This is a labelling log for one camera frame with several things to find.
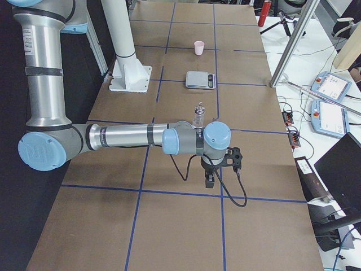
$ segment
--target cardboard floor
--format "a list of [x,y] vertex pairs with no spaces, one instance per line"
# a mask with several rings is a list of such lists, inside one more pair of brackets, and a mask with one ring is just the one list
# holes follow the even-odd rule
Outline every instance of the cardboard floor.
[[[27,270],[322,270],[253,9],[140,1],[131,27],[148,92],[104,84],[89,122],[191,122],[203,102],[241,148],[248,205],[206,189],[200,158],[184,182],[157,147],[88,152],[72,160]],[[185,88],[191,70],[215,73],[217,88]],[[189,157],[175,157],[182,172]],[[221,174],[242,203],[232,169]]]

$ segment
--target blue tape line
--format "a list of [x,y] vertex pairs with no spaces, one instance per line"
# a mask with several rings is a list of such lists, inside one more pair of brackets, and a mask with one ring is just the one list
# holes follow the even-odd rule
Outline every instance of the blue tape line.
[[[102,189],[102,190],[118,190],[118,191],[129,191],[129,192],[141,192],[141,193],[154,193],[154,194],[169,194],[169,195],[183,195],[183,196],[203,196],[209,198],[229,198],[227,195],[212,195],[212,194],[200,194],[200,193],[183,193],[175,191],[160,191],[160,190],[143,190],[143,189],[132,189],[132,188],[121,188],[121,187],[106,187],[106,186],[91,186],[91,185],[61,185],[61,187],[72,187],[72,188],[84,188],[84,189]],[[233,196],[235,199],[244,199],[242,196]],[[307,203],[305,200],[297,199],[271,199],[271,198],[257,198],[248,197],[250,200],[261,200],[266,202],[288,202],[288,203]]]
[[131,251],[131,246],[132,246],[132,244],[133,244],[135,224],[137,223],[137,217],[138,217],[138,209],[139,209],[139,203],[140,203],[140,196],[141,196],[141,194],[142,194],[143,181],[144,181],[144,176],[145,176],[145,174],[146,174],[148,154],[149,154],[149,147],[147,147],[146,158],[145,158],[145,160],[144,160],[142,179],[141,179],[141,181],[140,181],[140,186],[139,186],[139,192],[138,192],[138,198],[137,198],[137,205],[136,205],[136,207],[135,207],[133,225],[132,225],[132,227],[131,227],[131,234],[130,234],[130,240],[129,240],[129,245],[128,245],[128,252],[127,252],[127,255],[126,255],[126,262],[125,262],[124,271],[127,271],[127,270],[128,270],[129,258],[130,258],[130,251]]
[[[219,173],[221,174],[221,178],[223,178],[222,175],[222,168],[219,170]],[[222,247],[223,247],[223,271],[227,270],[227,258],[226,258],[226,229],[224,226],[224,200],[223,200],[223,187],[220,185],[221,188],[221,219],[222,219]]]
[[234,50],[234,52],[264,53],[264,51],[252,51],[252,50]]
[[129,20],[129,21],[145,21],[146,23],[171,23],[170,21],[158,21],[158,20]]
[[231,129],[231,131],[250,132],[250,133],[266,133],[266,134],[288,134],[287,132],[258,131],[258,130],[245,130],[245,129]]
[[[150,48],[168,48],[168,49],[185,49],[185,50],[194,50],[194,48],[190,47],[172,47],[172,46],[153,46],[153,45],[134,45],[135,47],[150,47]],[[214,51],[215,49],[212,48],[205,48],[204,50]]]
[[93,185],[61,185],[61,187],[73,187],[73,188],[87,188],[87,189],[103,189],[103,190],[117,190],[117,191],[139,192],[139,189],[121,188],[121,187],[106,187],[106,186],[93,186]]
[[167,79],[163,79],[163,82],[176,82],[176,83],[185,83],[185,81],[181,81],[181,80],[167,80]]
[[151,48],[166,48],[166,46],[154,46],[154,45],[134,45],[135,47],[151,47]]
[[170,26],[169,26],[169,33],[168,33],[168,38],[167,38],[167,45],[166,45],[166,49],[165,49],[165,54],[167,54],[168,51],[168,44],[169,44],[169,37],[170,37],[170,31],[171,31],[171,25],[173,23],[173,17],[174,17],[174,11],[175,11],[175,2],[173,4],[173,12],[171,14],[171,19],[170,19]]
[[217,41],[216,41],[216,32],[215,32],[215,8],[213,4],[213,29],[214,29],[214,59],[215,59],[215,94],[217,100],[217,118],[219,119],[219,93],[218,93],[218,65],[217,65]]
[[160,87],[161,87],[161,85],[162,85],[162,78],[163,78],[163,71],[164,71],[164,66],[162,66],[162,72],[160,73],[160,80],[159,80],[159,86],[158,86],[158,93],[157,93],[156,103],[158,103],[158,101],[159,101]]
[[126,121],[112,121],[112,120],[88,120],[88,121],[94,121],[94,122],[99,122],[99,123],[117,123],[117,124],[146,124],[146,123],[128,123]]
[[[234,199],[244,199],[243,196],[232,196]],[[305,200],[297,200],[297,199],[271,199],[271,198],[255,198],[255,197],[247,197],[249,200],[259,200],[262,202],[287,202],[287,203],[307,203]]]
[[174,191],[158,191],[158,190],[142,190],[145,193],[154,193],[154,194],[167,194],[167,195],[182,195],[182,196],[205,196],[208,198],[220,198],[220,195],[212,194],[199,194],[199,193],[183,193],[183,192],[174,192]]
[[258,27],[257,24],[217,24],[217,25],[237,25],[239,27]]
[[[146,23],[177,23],[177,24],[208,24],[208,25],[214,24],[214,23],[196,23],[190,21],[158,21],[158,20],[130,20],[130,21],[144,21]],[[240,27],[258,27],[257,24],[216,24],[216,25],[237,25]]]
[[220,85],[236,85],[236,86],[267,86],[265,84],[244,84],[244,83],[218,83]]

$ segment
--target digital scale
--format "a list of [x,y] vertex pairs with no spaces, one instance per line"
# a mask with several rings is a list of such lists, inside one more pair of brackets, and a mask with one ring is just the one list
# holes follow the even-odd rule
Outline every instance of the digital scale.
[[337,138],[350,131],[345,109],[317,99],[311,105],[311,124],[315,132]]
[[335,102],[341,102],[346,93],[349,91],[352,82],[338,77],[335,74],[329,72],[320,73],[314,83],[311,90],[317,92],[319,95],[331,99]]
[[189,71],[186,77],[186,87],[189,89],[215,89],[215,74]]

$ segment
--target red bottle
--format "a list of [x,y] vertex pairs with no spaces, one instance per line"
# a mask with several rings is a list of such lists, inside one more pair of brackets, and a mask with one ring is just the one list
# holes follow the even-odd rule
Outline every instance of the red bottle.
[[262,6],[261,15],[260,15],[259,20],[258,20],[258,26],[259,27],[262,27],[265,24],[268,12],[269,12],[270,7],[271,7],[271,3],[272,2],[270,0],[265,0],[264,1],[263,6]]

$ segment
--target pink cup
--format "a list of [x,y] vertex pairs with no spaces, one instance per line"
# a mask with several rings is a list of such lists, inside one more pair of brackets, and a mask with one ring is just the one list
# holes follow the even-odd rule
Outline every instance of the pink cup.
[[194,52],[196,55],[201,55],[204,49],[204,42],[203,41],[196,41],[194,43]]

